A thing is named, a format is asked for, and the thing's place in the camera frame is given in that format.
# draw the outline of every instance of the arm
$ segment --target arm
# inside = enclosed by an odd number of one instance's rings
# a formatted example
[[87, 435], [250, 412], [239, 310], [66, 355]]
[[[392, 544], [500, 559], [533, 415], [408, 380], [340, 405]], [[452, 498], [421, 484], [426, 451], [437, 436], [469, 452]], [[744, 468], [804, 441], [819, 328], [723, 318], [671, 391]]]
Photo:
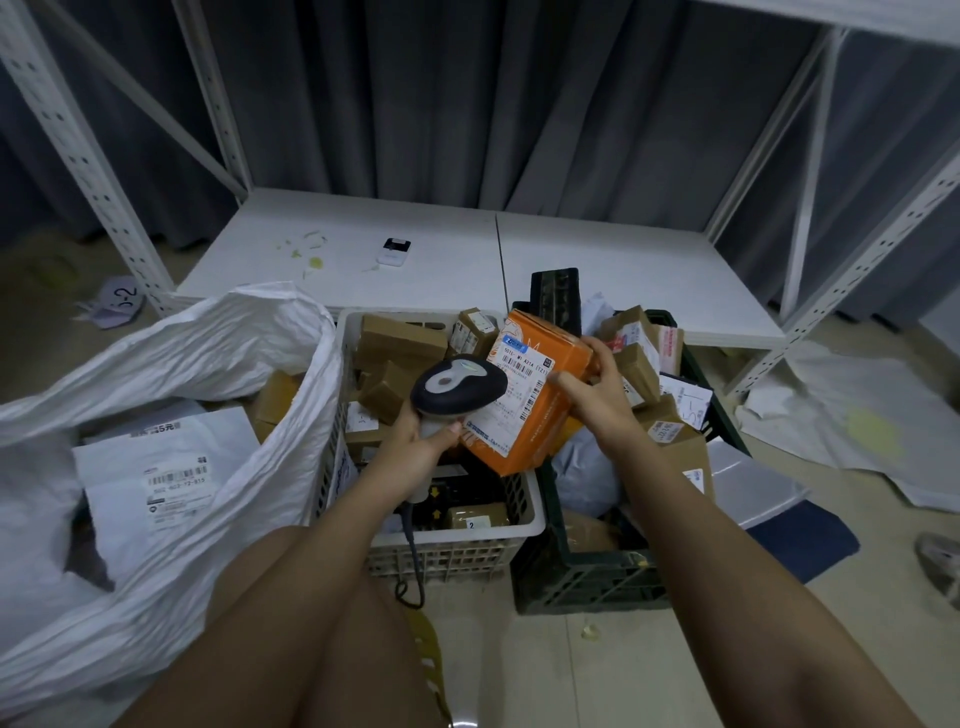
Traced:
[[290, 725], [377, 529], [460, 431], [419, 440], [419, 427], [408, 401], [353, 487], [115, 725]]
[[610, 351], [554, 382], [616, 466], [687, 644], [729, 726], [920, 726], [823, 604], [705, 498], [637, 424]]

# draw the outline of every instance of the hand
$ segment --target hand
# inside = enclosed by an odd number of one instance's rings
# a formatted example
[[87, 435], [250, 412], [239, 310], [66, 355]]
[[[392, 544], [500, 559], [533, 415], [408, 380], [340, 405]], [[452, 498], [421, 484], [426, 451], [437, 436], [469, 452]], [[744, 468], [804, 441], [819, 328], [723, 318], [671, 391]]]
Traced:
[[455, 422], [421, 440], [420, 415], [407, 400], [363, 477], [389, 489], [400, 504], [430, 477], [444, 451], [457, 444], [462, 430], [463, 425]]
[[618, 449], [629, 447], [631, 440], [636, 441], [643, 430], [634, 419], [623, 392], [623, 381], [613, 353], [606, 344], [592, 336], [584, 336], [583, 341], [600, 361], [600, 381], [590, 386], [570, 372], [552, 374], [549, 381], [570, 398], [573, 402], [571, 414], [587, 426], [603, 453], [612, 459]]

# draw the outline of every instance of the plastic mailer bag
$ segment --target plastic mailer bag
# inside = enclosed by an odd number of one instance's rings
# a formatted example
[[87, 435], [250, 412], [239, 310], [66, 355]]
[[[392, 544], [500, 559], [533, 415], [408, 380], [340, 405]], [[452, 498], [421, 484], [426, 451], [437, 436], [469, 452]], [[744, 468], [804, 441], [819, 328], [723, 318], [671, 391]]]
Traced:
[[[0, 717], [164, 669], [202, 631], [221, 570], [271, 530], [309, 522], [340, 388], [334, 340], [329, 313], [293, 284], [242, 286], [0, 406]], [[83, 490], [77, 425], [168, 397], [243, 397], [274, 369], [306, 370], [300, 391], [206, 511], [157, 540], [115, 592], [62, 573]], [[44, 619], [25, 619], [32, 601]]]

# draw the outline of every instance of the small white device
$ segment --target small white device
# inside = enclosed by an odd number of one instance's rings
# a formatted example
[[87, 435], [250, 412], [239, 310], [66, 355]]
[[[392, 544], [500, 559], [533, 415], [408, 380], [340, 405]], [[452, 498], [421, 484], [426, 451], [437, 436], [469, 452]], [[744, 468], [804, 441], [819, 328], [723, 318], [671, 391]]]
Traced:
[[407, 251], [409, 250], [409, 240], [400, 240], [398, 237], [388, 237], [387, 242], [383, 244], [383, 250], [380, 251], [380, 255], [376, 257], [376, 262], [399, 268], [403, 265], [403, 261], [407, 259]]

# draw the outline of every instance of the cardboard box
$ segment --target cardboard box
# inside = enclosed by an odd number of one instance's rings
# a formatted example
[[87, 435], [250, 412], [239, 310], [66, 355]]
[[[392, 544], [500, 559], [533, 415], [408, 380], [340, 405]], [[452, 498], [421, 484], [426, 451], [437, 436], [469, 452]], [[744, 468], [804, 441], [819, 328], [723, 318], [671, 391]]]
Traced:
[[357, 401], [384, 425], [392, 425], [415, 381], [415, 375], [388, 361], [377, 373], [370, 375], [357, 395]]
[[439, 330], [368, 314], [363, 317], [353, 366], [372, 372], [392, 361], [419, 375], [446, 354], [446, 335]]
[[620, 531], [609, 523], [563, 509], [566, 544], [574, 553], [618, 551]]
[[613, 351], [630, 406], [659, 400], [660, 353], [654, 344], [658, 334], [643, 309], [635, 305], [611, 316], [600, 324], [597, 333]]
[[446, 512], [444, 528], [495, 528], [510, 525], [504, 503], [456, 506]]
[[570, 410], [570, 401], [547, 375], [570, 372], [584, 379], [592, 358], [593, 350], [576, 336], [511, 311], [487, 357], [507, 374], [509, 389], [467, 417], [464, 444], [498, 475], [539, 466]]
[[379, 448], [390, 433], [390, 426], [377, 420], [360, 402], [359, 392], [348, 395], [347, 422], [344, 427], [344, 442], [353, 462], [363, 460], [364, 448]]
[[680, 376], [680, 363], [684, 353], [684, 330], [653, 324], [657, 338], [657, 353], [660, 355], [660, 373]]
[[286, 417], [301, 382], [303, 375], [291, 376], [281, 371], [273, 372], [263, 389], [244, 406], [260, 445], [263, 445], [274, 428]]
[[496, 327], [496, 323], [480, 313], [479, 308], [461, 311], [450, 333], [446, 358], [468, 353], [486, 359], [499, 332], [500, 329]]
[[684, 422], [671, 395], [654, 405], [634, 411], [634, 417], [660, 445], [667, 459], [686, 475], [700, 492], [713, 499], [713, 474], [706, 438]]

